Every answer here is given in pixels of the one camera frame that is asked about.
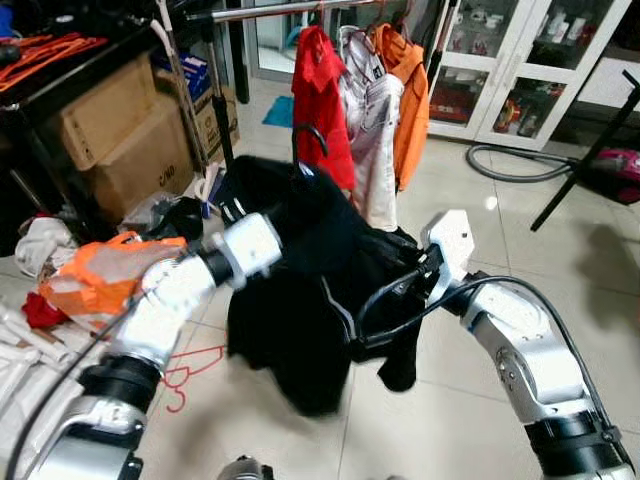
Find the white crumpled garment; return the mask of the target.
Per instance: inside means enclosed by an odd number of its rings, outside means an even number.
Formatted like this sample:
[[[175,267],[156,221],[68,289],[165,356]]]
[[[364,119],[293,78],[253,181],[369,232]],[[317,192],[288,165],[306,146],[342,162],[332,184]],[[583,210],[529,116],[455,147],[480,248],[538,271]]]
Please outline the white crumpled garment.
[[[27,276],[40,278],[46,270],[56,271],[73,259],[79,243],[59,218],[36,216],[20,228],[14,262]]]

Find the orange white plastic bag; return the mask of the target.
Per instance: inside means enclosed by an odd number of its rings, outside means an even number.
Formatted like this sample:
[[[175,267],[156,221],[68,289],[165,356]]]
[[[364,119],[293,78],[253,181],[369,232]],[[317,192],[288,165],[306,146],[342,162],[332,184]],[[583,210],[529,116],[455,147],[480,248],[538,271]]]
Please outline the orange white plastic bag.
[[[125,230],[109,241],[79,248],[37,292],[70,317],[119,314],[146,270],[157,261],[174,259],[187,244],[183,237],[142,239]]]

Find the white glass door cabinet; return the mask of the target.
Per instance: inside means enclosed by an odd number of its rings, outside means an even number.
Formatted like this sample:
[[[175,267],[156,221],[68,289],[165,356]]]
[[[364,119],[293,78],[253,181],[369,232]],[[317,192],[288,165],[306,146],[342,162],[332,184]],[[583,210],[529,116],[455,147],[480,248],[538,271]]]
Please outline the white glass door cabinet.
[[[634,0],[457,0],[436,45],[429,132],[541,150]]]

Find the black garment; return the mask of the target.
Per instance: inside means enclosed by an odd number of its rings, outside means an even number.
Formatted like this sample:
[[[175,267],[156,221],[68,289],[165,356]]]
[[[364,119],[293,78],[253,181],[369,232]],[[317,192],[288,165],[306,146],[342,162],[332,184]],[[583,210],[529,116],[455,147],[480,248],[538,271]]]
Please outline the black garment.
[[[384,387],[406,392],[417,379],[424,308],[389,284],[422,256],[402,229],[372,228],[334,180],[311,168],[253,155],[229,165],[218,195],[227,212],[262,212],[282,239],[282,260],[230,297],[227,348],[253,370],[266,369],[294,411],[334,415],[353,364],[379,360]]]

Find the small printed cardboard box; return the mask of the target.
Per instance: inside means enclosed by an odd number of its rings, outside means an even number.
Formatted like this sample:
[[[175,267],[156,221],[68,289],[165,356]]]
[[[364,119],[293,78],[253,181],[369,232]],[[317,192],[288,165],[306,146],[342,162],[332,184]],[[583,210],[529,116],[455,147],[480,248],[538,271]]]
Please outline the small printed cardboard box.
[[[236,145],[239,140],[239,122],[237,116],[236,93],[232,87],[223,87],[225,97],[225,108],[227,108],[227,116],[230,128],[230,142]],[[202,141],[204,141],[204,150],[209,156],[211,163],[215,161],[223,161],[225,155],[221,151],[221,137],[218,127],[218,119],[211,105],[212,95],[206,91],[204,95],[195,101],[196,120],[198,123],[198,132],[201,133]]]

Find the plain brown cardboard box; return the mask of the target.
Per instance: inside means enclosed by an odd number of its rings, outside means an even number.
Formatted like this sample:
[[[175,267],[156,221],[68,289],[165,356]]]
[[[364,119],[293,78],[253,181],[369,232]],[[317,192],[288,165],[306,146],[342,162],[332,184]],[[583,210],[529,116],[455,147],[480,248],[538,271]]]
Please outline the plain brown cardboard box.
[[[138,55],[60,114],[61,142],[79,172],[86,172],[148,116],[157,91],[150,55]]]

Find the white table black legs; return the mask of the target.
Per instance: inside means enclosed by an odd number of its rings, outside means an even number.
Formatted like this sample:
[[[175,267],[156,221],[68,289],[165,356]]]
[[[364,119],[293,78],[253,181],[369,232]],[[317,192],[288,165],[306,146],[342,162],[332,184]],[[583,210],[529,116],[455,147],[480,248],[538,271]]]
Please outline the white table black legs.
[[[538,232],[538,230],[543,227],[549,216],[552,215],[553,212],[558,209],[559,205],[562,204],[564,197],[566,197],[568,193],[570,193],[571,189],[580,182],[581,170],[584,169],[585,166],[589,166],[591,160],[596,159],[596,156],[598,156],[599,152],[605,147],[605,143],[612,140],[614,134],[616,134],[618,129],[626,123],[626,120],[635,113],[637,105],[640,104],[639,61],[635,61],[635,73],[632,73],[630,68],[632,61],[630,60],[621,60],[618,58],[609,58],[609,56],[604,56],[602,64],[604,64],[605,60],[616,63],[616,68],[614,69],[617,70],[617,73],[620,74],[623,79],[626,79],[626,81],[630,83],[631,91],[628,93],[627,99],[623,102],[621,108],[617,109],[616,114],[614,114],[608,124],[605,125],[604,131],[596,137],[595,142],[590,146],[588,152],[586,152],[581,159],[577,160],[576,163],[572,165],[570,173],[567,174],[566,180],[564,180],[561,187],[559,187],[557,192],[554,193],[552,198],[550,198],[547,206],[545,206],[544,209],[539,212],[539,215],[536,216],[536,219],[532,221],[530,232]]]

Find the black work table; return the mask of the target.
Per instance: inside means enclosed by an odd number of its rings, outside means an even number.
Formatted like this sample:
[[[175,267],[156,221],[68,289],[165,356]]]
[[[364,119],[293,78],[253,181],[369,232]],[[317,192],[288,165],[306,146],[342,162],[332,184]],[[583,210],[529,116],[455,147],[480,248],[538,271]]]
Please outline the black work table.
[[[104,241],[114,229],[50,128],[84,93],[159,46],[148,27],[159,9],[155,0],[0,0],[0,6],[12,8],[18,35],[104,38],[0,91],[0,198],[13,198],[20,212],[70,212],[79,239]]]

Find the large lettered cardboard box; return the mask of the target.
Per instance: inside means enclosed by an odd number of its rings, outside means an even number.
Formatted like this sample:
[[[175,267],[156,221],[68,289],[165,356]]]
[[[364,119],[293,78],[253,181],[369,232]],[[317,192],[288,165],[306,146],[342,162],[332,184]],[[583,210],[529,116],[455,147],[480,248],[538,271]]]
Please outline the large lettered cardboard box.
[[[161,96],[115,150],[86,174],[102,216],[111,224],[160,191],[178,195],[193,178],[182,110]]]

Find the black clothes hanger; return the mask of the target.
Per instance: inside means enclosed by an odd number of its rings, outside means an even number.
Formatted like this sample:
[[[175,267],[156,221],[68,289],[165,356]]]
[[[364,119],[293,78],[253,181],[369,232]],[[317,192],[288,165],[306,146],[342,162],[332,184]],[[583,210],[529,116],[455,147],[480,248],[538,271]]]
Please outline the black clothes hanger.
[[[300,156],[300,133],[310,133],[312,138],[315,138],[317,146],[320,147],[321,157],[325,157],[329,154],[328,143],[326,143],[325,134],[321,133],[315,125],[303,124],[301,127],[293,127],[291,129],[291,161],[294,166],[294,173],[301,175],[303,178],[314,177],[315,173],[312,172],[308,166],[303,163]]]

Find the crumpled clear plastic bag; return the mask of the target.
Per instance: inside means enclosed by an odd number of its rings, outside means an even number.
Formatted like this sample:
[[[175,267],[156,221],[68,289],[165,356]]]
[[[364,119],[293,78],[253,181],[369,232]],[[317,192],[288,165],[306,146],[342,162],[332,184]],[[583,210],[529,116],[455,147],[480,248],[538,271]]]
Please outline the crumpled clear plastic bag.
[[[131,230],[145,241],[182,238],[196,242],[204,236],[202,204],[196,198],[160,191],[124,215],[120,232]]]

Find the white-handled metal cane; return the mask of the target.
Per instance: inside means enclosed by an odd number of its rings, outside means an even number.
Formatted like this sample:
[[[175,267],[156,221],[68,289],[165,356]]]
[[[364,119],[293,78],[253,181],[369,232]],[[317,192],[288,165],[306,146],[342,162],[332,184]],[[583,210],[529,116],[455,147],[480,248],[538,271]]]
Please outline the white-handled metal cane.
[[[205,137],[200,131],[200,122],[198,122],[197,111],[195,109],[195,101],[189,95],[189,82],[184,73],[182,63],[180,63],[180,55],[178,52],[177,35],[170,19],[168,5],[166,0],[154,0],[157,6],[157,18],[151,20],[151,26],[154,28],[157,37],[163,44],[166,56],[168,56],[170,67],[173,70],[173,79],[175,83],[175,92],[177,92],[180,108],[184,116],[184,127],[191,142],[192,150],[196,152],[197,166],[204,169],[201,175],[201,198],[211,204],[214,201],[215,179],[218,178],[221,165],[210,159],[209,151],[205,148]]]

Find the orange hanger bundle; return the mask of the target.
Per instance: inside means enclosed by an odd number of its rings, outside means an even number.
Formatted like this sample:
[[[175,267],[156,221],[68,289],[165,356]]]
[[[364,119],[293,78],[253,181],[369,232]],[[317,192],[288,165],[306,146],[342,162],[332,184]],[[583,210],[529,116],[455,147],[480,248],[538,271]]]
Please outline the orange hanger bundle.
[[[82,35],[38,35],[0,38],[0,92],[13,90],[27,78],[73,56],[108,45],[106,37]]]

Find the white patterned hanging garment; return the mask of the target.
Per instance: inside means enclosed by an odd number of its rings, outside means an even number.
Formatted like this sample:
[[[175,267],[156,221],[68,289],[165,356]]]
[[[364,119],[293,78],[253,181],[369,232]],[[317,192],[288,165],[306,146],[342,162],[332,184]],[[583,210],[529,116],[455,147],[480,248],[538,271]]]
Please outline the white patterned hanging garment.
[[[361,28],[338,29],[338,52],[346,72],[339,78],[355,187],[349,198],[372,228],[399,228],[394,137],[401,119],[404,84],[387,72]]]

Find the orange hanging shirt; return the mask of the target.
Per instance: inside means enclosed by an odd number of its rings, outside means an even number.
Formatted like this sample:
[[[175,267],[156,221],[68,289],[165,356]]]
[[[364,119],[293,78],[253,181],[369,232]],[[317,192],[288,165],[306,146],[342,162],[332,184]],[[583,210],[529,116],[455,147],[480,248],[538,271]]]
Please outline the orange hanging shirt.
[[[428,138],[430,108],[425,51],[422,46],[411,44],[390,24],[372,29],[372,46],[387,72],[404,84],[404,92],[399,99],[399,124],[394,137],[396,189],[404,191],[416,173]]]

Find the red hanging shirt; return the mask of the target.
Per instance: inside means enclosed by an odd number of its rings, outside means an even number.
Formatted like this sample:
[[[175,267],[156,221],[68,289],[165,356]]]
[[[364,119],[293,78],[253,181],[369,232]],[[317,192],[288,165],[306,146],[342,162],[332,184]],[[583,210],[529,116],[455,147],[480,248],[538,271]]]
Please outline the red hanging shirt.
[[[355,188],[355,160],[349,145],[346,110],[340,97],[339,79],[346,73],[332,41],[317,26],[303,28],[298,37],[291,91],[294,97],[293,127],[315,125],[325,134],[329,154],[310,133],[300,133],[303,163],[317,166],[330,175],[339,188]]]

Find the teal floor mat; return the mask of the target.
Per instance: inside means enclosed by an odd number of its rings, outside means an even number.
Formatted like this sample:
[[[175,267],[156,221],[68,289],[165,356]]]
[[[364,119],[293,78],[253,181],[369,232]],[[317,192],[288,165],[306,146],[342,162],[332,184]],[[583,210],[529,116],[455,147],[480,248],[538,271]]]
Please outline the teal floor mat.
[[[294,99],[292,96],[278,96],[266,110],[262,124],[280,128],[293,128]]]

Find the red crumpled cloth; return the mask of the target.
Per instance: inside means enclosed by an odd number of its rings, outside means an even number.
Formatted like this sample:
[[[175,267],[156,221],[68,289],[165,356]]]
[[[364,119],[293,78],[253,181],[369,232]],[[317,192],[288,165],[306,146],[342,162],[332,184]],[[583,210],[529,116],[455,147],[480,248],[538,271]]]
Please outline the red crumpled cloth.
[[[28,292],[26,301],[20,306],[20,311],[26,316],[26,323],[33,329],[55,328],[68,323],[69,316],[49,303],[40,293]]]

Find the blue printed box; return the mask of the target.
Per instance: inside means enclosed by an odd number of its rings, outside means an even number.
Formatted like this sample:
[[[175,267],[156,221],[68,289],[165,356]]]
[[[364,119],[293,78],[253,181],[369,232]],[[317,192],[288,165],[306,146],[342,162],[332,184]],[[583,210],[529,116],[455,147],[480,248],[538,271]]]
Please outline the blue printed box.
[[[182,52],[180,63],[182,63],[184,78],[188,84],[189,95],[193,99],[201,99],[209,91],[212,83],[209,61],[200,58],[200,56]]]

